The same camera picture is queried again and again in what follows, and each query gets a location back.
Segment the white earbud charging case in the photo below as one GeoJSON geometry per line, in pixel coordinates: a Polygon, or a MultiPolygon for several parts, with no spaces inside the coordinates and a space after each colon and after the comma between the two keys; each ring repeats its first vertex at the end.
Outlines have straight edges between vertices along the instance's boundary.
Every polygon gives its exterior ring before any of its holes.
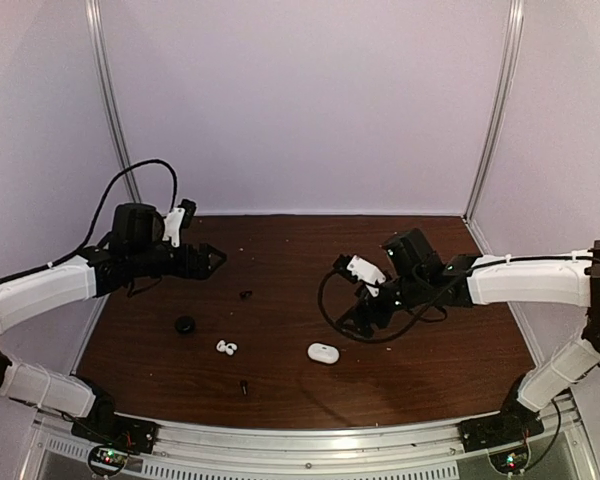
{"type": "Polygon", "coordinates": [[[340,359],[340,352],[334,346],[314,342],[307,348],[307,356],[316,363],[334,365],[340,359]]]}

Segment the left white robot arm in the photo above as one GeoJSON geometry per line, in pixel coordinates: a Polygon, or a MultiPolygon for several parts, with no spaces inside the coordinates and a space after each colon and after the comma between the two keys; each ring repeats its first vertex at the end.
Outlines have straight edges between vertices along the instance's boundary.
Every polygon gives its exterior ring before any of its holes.
{"type": "MultiPolygon", "coordinates": [[[[0,335],[48,311],[120,288],[135,295],[135,282],[141,278],[208,279],[227,256],[207,243],[182,241],[195,210],[189,200],[166,215],[147,204],[121,204],[100,243],[81,247],[59,263],[0,279],[0,335]]],[[[86,429],[103,444],[117,442],[124,433],[122,419],[110,411],[111,400],[97,387],[10,358],[1,350],[0,397],[84,418],[86,429]]]]}

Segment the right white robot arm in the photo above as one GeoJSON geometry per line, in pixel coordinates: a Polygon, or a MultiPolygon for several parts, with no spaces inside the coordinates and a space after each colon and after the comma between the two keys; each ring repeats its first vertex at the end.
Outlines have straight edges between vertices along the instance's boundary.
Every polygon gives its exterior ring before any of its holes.
{"type": "Polygon", "coordinates": [[[393,341],[430,309],[445,314],[450,307],[471,308],[495,303],[551,303],[586,311],[582,331],[552,358],[534,368],[512,388],[512,396],[493,419],[499,440],[515,440],[531,419],[555,396],[600,365],[600,240],[588,250],[536,256],[456,255],[443,262],[418,228],[390,237],[382,245],[396,275],[357,256],[341,255],[331,274],[358,285],[357,300],[328,324],[361,343],[377,343],[398,311],[411,319],[387,336],[393,341]]]}

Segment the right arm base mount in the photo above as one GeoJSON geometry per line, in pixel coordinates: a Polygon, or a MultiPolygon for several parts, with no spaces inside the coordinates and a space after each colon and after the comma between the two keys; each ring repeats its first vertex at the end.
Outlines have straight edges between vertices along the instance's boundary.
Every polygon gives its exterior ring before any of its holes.
{"type": "Polygon", "coordinates": [[[513,383],[497,413],[469,418],[459,423],[459,434],[465,452],[521,442],[529,436],[544,432],[539,414],[517,400],[522,380],[523,376],[520,376],[513,383]]]}

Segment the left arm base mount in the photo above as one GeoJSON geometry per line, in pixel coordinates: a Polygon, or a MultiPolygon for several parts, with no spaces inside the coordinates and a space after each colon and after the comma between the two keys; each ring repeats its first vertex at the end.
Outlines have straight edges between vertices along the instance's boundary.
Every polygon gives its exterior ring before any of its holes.
{"type": "Polygon", "coordinates": [[[86,417],[71,417],[71,433],[79,438],[100,442],[132,454],[151,454],[158,424],[116,413],[113,397],[92,382],[87,386],[95,394],[86,417]]]}

